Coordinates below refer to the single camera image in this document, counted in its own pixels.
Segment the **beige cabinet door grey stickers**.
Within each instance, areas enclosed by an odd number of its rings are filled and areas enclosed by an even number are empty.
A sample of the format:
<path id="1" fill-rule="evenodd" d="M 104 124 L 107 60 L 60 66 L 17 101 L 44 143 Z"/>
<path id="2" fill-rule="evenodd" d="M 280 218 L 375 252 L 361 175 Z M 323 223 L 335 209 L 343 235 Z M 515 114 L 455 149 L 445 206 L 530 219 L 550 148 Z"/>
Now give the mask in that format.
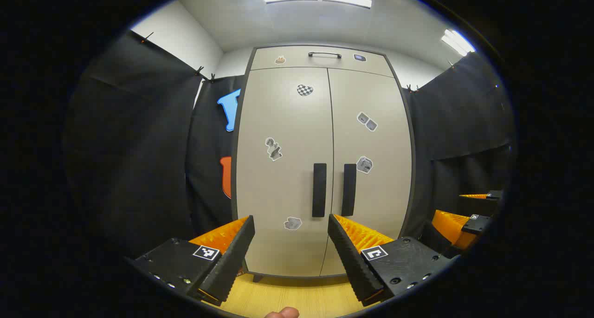
<path id="1" fill-rule="evenodd" d="M 390 238 L 409 206 L 413 150 L 409 119 L 395 77 L 328 69 L 332 104 L 332 213 L 341 215 L 344 164 L 357 166 L 356 221 Z"/>

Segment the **small ceiling light panel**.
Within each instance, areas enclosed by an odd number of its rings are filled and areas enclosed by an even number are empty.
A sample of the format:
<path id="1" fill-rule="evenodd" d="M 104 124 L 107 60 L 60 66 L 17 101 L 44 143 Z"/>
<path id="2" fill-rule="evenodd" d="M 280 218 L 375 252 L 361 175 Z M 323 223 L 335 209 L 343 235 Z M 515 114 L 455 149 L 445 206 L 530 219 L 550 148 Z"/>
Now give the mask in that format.
<path id="1" fill-rule="evenodd" d="M 463 57 L 476 51 L 475 47 L 455 30 L 445 29 L 441 41 Z"/>

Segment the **black door handle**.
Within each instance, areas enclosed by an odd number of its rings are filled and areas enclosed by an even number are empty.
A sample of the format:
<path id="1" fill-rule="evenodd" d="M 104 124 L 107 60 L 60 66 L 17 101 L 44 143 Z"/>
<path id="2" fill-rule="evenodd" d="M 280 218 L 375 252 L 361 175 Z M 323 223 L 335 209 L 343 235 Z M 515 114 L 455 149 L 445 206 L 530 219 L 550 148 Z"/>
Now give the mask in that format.
<path id="1" fill-rule="evenodd" d="M 343 202 L 341 215 L 353 216 L 356 197 L 357 166 L 355 163 L 344 164 L 343 168 Z"/>
<path id="2" fill-rule="evenodd" d="M 325 203 L 327 191 L 327 164 L 313 164 L 313 193 L 312 193 L 312 217 L 325 216 Z"/>

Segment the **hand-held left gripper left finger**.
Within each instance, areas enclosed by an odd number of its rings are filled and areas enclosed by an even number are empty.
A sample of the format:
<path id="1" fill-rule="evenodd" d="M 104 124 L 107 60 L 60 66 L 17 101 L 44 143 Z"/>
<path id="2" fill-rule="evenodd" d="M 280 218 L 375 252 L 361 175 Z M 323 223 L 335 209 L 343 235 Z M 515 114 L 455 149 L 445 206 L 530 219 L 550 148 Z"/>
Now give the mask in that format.
<path id="1" fill-rule="evenodd" d="M 219 306 L 227 301 L 254 235 L 249 215 L 193 240 L 166 240 L 130 264 L 179 296 Z"/>

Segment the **black backdrop cloth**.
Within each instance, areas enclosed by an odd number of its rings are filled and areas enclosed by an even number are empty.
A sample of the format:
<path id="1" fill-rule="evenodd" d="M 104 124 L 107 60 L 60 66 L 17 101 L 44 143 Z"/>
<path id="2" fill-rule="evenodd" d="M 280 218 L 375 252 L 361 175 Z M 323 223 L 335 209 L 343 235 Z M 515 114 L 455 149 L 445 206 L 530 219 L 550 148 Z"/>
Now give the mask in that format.
<path id="1" fill-rule="evenodd" d="M 201 81 L 200 71 L 135 32 L 93 60 L 64 132 L 66 172 L 91 233 L 137 257 L 171 237 L 189 240 L 236 220 L 232 142 L 244 81 Z M 401 91 L 416 159 L 408 236 L 418 237 L 434 210 L 458 211 L 458 195 L 505 186 L 510 109 L 477 54 L 419 91 Z"/>

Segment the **beige double-door shoe cabinet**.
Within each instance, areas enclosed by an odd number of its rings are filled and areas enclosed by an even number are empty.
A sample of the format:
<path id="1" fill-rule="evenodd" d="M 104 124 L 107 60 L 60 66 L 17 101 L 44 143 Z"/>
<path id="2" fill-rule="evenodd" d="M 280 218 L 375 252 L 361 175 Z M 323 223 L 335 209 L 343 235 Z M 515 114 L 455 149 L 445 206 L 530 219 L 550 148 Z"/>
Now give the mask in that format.
<path id="1" fill-rule="evenodd" d="M 255 47 L 252 52 L 251 52 L 251 56 L 248 60 L 247 66 L 246 66 L 246 70 L 245 70 L 245 81 L 244 81 L 244 85 L 240 88 L 240 95 L 239 97 L 236 99 L 236 104 L 238 105 L 238 108 L 236 109 L 236 118 L 235 118 L 235 129 L 233 130 L 233 142 L 232 142 L 232 169 L 231 169 L 231 189 L 232 189 L 232 195 L 231 195 L 231 203 L 232 203 L 232 215 L 235 219 L 240 218 L 241 216 L 238 216 L 238 212 L 236 209 L 236 201 L 235 198 L 233 197 L 233 194 L 235 193 L 235 179 L 236 176 L 233 173 L 233 171 L 235 170 L 235 162 L 233 160 L 234 155 L 236 154 L 236 147 L 237 147 L 237 140 L 238 140 L 238 134 L 236 132 L 236 125 L 239 123 L 240 120 L 240 112 L 241 112 L 241 108 L 242 108 L 242 96 L 245 93 L 245 87 L 247 84 L 247 79 L 248 79 L 248 75 L 251 72 L 250 69 L 250 65 L 251 65 L 251 59 L 254 57 L 254 53 L 255 53 L 255 49 L 257 48 L 262 48 L 262 47 L 267 47 L 267 46 L 261 46 L 261 47 Z M 350 49 L 354 49 L 354 50 L 359 50 L 359 49 L 355 49 L 352 47 L 344 47 L 344 46 L 337 46 L 337 47 L 343 47 L 343 48 L 350 48 Z M 410 119 L 410 113 L 409 113 L 409 105 L 407 104 L 407 100 L 405 99 L 405 97 L 402 94 L 401 91 L 401 83 L 398 79 L 397 73 L 395 73 L 395 70 L 392 66 L 392 62 L 390 62 L 388 56 L 385 53 L 380 53 L 380 52 L 374 52 L 371 50 L 362 50 L 362 51 L 366 51 L 366 52 L 371 52 L 371 53 L 379 53 L 379 54 L 384 54 L 386 56 L 386 60 L 388 61 L 388 63 L 390 64 L 390 68 L 392 68 L 392 71 L 394 73 L 394 77 L 397 80 L 398 84 L 399 84 L 399 88 L 400 88 L 400 92 L 401 92 L 401 96 L 403 98 L 403 102 L 405 105 L 405 108 L 407 109 L 407 117 L 408 117 L 408 123 L 409 123 L 409 129 L 410 129 L 410 137 L 411 137 L 411 142 L 412 142 L 412 150 L 413 150 L 413 174 L 412 174 L 412 185 L 410 187 L 410 198 L 409 198 L 409 205 L 408 205 L 408 209 L 407 209 L 407 214 L 405 217 L 405 221 L 403 223 L 403 227 L 401 229 L 401 232 L 399 233 L 399 237 L 401 236 L 407 236 L 410 234 L 410 219 L 411 219 L 411 212 L 413 210 L 413 196 L 414 196 L 414 177 L 416 174 L 416 159 L 415 159 L 415 144 L 414 144 L 414 130 L 413 130 L 413 126 L 412 126 L 412 122 Z M 334 165 L 333 165 L 333 170 L 332 170 L 332 185 L 331 185 L 331 191 L 329 192 L 329 195 L 331 197 L 331 210 L 329 211 L 328 214 L 328 219 L 329 216 L 332 215 L 332 196 L 333 196 L 333 180 L 334 180 Z M 246 267 L 246 263 L 245 263 L 245 259 L 244 259 L 244 263 L 243 263 L 244 267 L 246 268 L 246 271 L 250 274 L 254 274 L 255 276 L 258 277 L 279 277 L 280 276 L 273 276 L 273 275 L 265 275 L 265 274 L 257 274 L 257 273 L 251 273 L 248 271 L 247 267 Z M 326 246 L 326 251 L 325 251 L 325 258 L 324 258 L 324 263 L 323 266 L 321 267 L 321 274 L 318 277 L 312 277 L 312 278 L 306 278 L 306 277 L 283 277 L 283 278 L 297 278 L 297 279 L 319 279 L 319 278 L 331 278 L 331 277 L 335 277 L 335 276 L 340 276 L 344 274 L 344 268 L 342 263 L 340 262 L 339 259 L 339 255 L 336 251 L 335 245 L 333 244 L 332 240 L 329 239 L 328 236 L 328 242 L 327 242 L 327 246 Z"/>

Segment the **beige cabinet door checkered sticker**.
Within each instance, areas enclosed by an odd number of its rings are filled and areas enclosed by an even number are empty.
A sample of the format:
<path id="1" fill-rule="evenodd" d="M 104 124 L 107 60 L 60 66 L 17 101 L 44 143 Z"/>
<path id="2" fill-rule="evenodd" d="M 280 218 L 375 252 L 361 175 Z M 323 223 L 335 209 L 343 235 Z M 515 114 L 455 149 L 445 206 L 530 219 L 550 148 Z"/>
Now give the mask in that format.
<path id="1" fill-rule="evenodd" d="M 328 242 L 333 123 L 325 68 L 258 69 L 242 96 L 235 170 L 238 216 L 254 217 L 249 272 L 318 277 Z M 313 164 L 327 164 L 325 216 L 312 217 Z"/>

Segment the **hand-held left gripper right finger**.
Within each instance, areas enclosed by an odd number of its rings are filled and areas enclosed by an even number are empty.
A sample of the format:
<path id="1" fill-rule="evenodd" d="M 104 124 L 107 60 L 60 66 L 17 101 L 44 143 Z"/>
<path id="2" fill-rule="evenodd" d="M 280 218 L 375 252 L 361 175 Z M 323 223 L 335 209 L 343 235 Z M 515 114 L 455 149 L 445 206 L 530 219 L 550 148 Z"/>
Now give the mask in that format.
<path id="1" fill-rule="evenodd" d="M 328 234 L 363 306 L 407 297 L 454 264 L 410 236 L 390 240 L 336 214 L 329 216 Z"/>

